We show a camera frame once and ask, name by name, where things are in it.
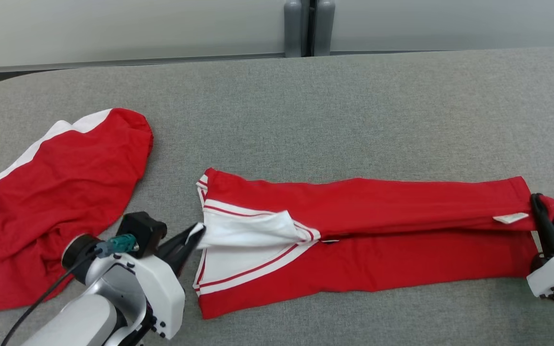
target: teal connector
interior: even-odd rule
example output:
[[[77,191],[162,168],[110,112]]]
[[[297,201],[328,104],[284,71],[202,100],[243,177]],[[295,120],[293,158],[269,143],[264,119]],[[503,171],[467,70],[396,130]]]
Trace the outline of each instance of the teal connector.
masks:
[[[95,249],[101,249],[101,254],[98,254],[97,257],[105,258],[111,254],[136,251],[138,245],[136,244],[136,237],[125,234],[102,241],[95,246]]]

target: white stripe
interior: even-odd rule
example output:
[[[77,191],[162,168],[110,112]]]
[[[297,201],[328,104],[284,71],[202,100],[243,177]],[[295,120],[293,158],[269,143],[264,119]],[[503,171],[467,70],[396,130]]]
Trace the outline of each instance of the white stripe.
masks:
[[[266,274],[272,273],[277,269],[280,269],[284,267],[284,265],[287,265],[291,261],[297,259],[301,254],[303,254],[305,251],[307,251],[310,247],[315,245],[317,243],[316,241],[309,243],[307,245],[298,245],[295,247],[290,253],[283,256],[277,261],[274,261],[273,263],[267,265],[266,267],[263,267],[262,269],[255,270],[249,274],[245,274],[242,276],[239,276],[238,278],[234,278],[232,280],[225,281],[223,283],[214,284],[214,285],[208,285],[206,287],[201,287],[200,291],[198,292],[198,295],[202,294],[208,294],[213,293],[217,291],[222,291],[224,289],[229,289],[232,287],[235,287],[240,284],[244,284],[246,282],[249,282],[251,280],[260,278],[260,276],[264,276]]]
[[[68,131],[78,131],[83,134],[87,133],[88,131],[91,131],[96,126],[101,124],[106,119],[110,111],[111,110],[103,110],[103,111],[95,112],[93,114],[84,116],[83,118],[79,119],[77,122],[75,122],[72,125],[70,125],[70,123],[68,123],[67,121],[63,121],[63,120],[57,121],[55,125],[53,125],[48,130],[48,132],[46,132],[46,135],[44,135],[42,138],[40,138],[40,140],[38,140],[34,144],[30,145],[29,148],[25,150],[25,152],[22,153],[22,155],[20,155],[20,157],[16,161],[14,161],[13,164],[7,167],[5,171],[0,173],[0,180],[6,177],[7,175],[9,175],[9,173],[14,171],[15,169],[17,169],[17,167],[20,167],[26,164],[27,162],[30,162],[31,160],[33,160],[33,157],[35,156],[40,145],[44,141],[49,140],[54,136],[63,134],[64,132],[68,132]]]
[[[272,211],[268,211],[268,210],[251,210],[249,208],[243,208],[243,207],[240,207],[240,206],[235,206],[233,204],[228,204],[228,203],[224,203],[224,202],[220,202],[220,201],[216,201],[215,199],[207,199],[204,204],[203,204],[203,207],[204,206],[209,206],[209,207],[215,207],[215,208],[220,208],[221,210],[227,210],[229,212],[235,212],[237,214],[242,214],[242,215],[256,215],[256,214],[275,214],[274,212]],[[202,211],[204,212],[212,212],[212,213],[215,213],[215,214],[222,214],[222,215],[230,215],[228,213],[224,213],[224,212],[220,212],[219,210],[213,210],[211,208],[204,208]],[[299,228],[302,228],[304,230],[309,230],[310,232],[312,232],[312,234],[314,234],[314,239],[319,239],[320,238],[320,232],[319,230],[315,229],[315,228],[311,228],[311,227],[308,227],[308,226],[305,226],[303,225],[301,222],[298,222],[296,220],[293,220],[294,221],[294,225],[299,227]]]
[[[204,208],[204,197],[202,197],[202,191],[206,193],[206,190],[200,186],[198,186],[198,197],[200,197],[200,205]]]
[[[287,210],[268,215],[240,216],[204,211],[206,233],[199,249],[215,246],[288,246],[312,241],[312,235],[296,227]]]
[[[209,206],[209,207],[220,208],[221,210],[227,210],[227,211],[235,212],[237,214],[242,214],[242,215],[275,214],[272,211],[251,210],[249,208],[243,208],[243,207],[240,207],[240,206],[235,206],[233,204],[228,204],[228,203],[216,201],[215,199],[207,199],[204,202],[204,205]]]
[[[212,208],[203,208],[202,209],[202,212],[209,212],[211,214],[215,214],[215,215],[222,215],[222,216],[228,216],[228,217],[233,217],[235,219],[241,219],[241,220],[245,220],[245,219],[249,219],[249,218],[253,218],[253,217],[263,217],[263,216],[270,216],[270,215],[273,215],[273,214],[277,214],[277,213],[274,213],[274,212],[261,212],[259,211],[258,213],[260,213],[259,215],[257,214],[242,214],[242,215],[235,215],[235,214],[232,214],[231,212],[227,211],[227,210],[214,210]]]
[[[529,217],[529,214],[527,214],[525,212],[517,212],[516,214],[494,216],[493,220],[499,221],[499,222],[503,223],[504,225],[510,225],[511,223],[520,221],[520,220],[525,219],[527,217]]]
[[[196,277],[194,278],[194,283],[191,285],[194,289],[198,289],[200,285],[196,284],[198,279],[200,278],[200,271],[202,271],[202,265],[204,264],[204,259],[206,258],[206,249],[202,250],[202,257],[200,258],[200,265],[198,265],[198,270],[196,270]]]

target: red stripe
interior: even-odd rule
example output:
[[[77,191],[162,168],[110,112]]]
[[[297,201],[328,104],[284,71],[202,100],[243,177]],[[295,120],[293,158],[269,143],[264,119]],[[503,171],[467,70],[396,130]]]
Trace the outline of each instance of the red stripe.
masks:
[[[217,208],[217,207],[214,207],[214,206],[204,206],[205,208],[209,208],[211,210],[217,210],[217,211],[220,211],[220,212],[224,212],[224,213],[227,213],[227,214],[232,214],[232,215],[237,215],[237,216],[259,216],[259,215],[273,215],[275,213],[272,213],[272,212],[262,212],[260,214],[253,214],[253,215],[245,215],[245,214],[239,214],[237,212],[233,212],[233,211],[229,211],[229,210],[223,210],[222,208]]]
[[[196,284],[200,284],[200,280],[202,280],[202,276],[204,275],[204,264],[206,263],[206,257],[202,259],[202,269],[200,269],[200,275],[198,275],[198,280],[196,281]]]
[[[220,283],[224,283],[226,281],[230,281],[230,280],[233,280],[233,279],[236,279],[236,278],[239,278],[241,276],[244,276],[245,274],[249,274],[249,273],[252,273],[252,272],[255,272],[256,270],[260,270],[260,269],[263,269],[264,267],[266,267],[267,265],[270,265],[271,263],[275,263],[275,261],[278,261],[279,259],[283,258],[285,255],[289,254],[292,250],[294,250],[294,248],[296,248],[298,245],[293,245],[292,247],[290,247],[286,252],[284,252],[283,254],[279,255],[277,258],[273,259],[272,261],[268,261],[267,263],[264,263],[263,265],[260,265],[259,267],[255,267],[254,269],[250,269],[246,272],[242,272],[240,274],[236,274],[235,276],[231,276],[229,278],[226,278],[226,279],[223,279],[223,280],[219,280],[219,281],[213,281],[211,283],[206,283],[206,284],[202,284],[200,285],[200,287],[207,287],[208,285],[214,285],[214,284],[220,284]]]
[[[297,228],[300,228],[302,230],[306,230],[307,233],[312,237],[312,240],[314,240],[314,234],[310,230],[306,229],[305,227],[301,227],[301,226],[297,226],[297,225],[294,225],[294,226],[297,227]]]

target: folded garment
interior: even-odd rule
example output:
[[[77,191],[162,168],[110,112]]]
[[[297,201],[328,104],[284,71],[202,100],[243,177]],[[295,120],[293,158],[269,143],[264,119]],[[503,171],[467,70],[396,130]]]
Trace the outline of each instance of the folded garment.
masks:
[[[72,239],[123,214],[151,148],[145,117],[114,108],[58,121],[0,173],[0,309],[32,304],[64,274]]]
[[[274,184],[207,169],[197,186],[204,318],[322,291],[525,277],[537,254],[522,177]]]

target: red cloth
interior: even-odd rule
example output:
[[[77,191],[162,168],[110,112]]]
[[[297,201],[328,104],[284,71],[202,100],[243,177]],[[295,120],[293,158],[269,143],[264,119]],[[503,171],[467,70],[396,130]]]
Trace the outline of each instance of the red cloth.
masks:
[[[123,214],[152,148],[145,117],[123,108],[49,134],[0,177],[0,309],[32,304],[64,274],[74,237],[97,236]]]
[[[203,258],[195,287],[204,318],[321,291],[372,292],[525,277],[537,254],[531,215],[510,225],[493,219],[530,214],[530,191],[522,177],[483,183],[350,179],[273,184],[209,169],[204,180],[198,186],[206,203],[228,204],[231,207],[222,206],[226,211],[287,210],[294,221],[318,230],[321,239],[339,239],[315,243],[281,268],[208,293],[203,289],[242,281],[251,270],[206,282]],[[553,218],[554,200],[545,202]],[[212,250],[205,250],[205,256]],[[225,268],[228,263],[219,265]],[[263,266],[259,269],[266,270],[267,264]]]

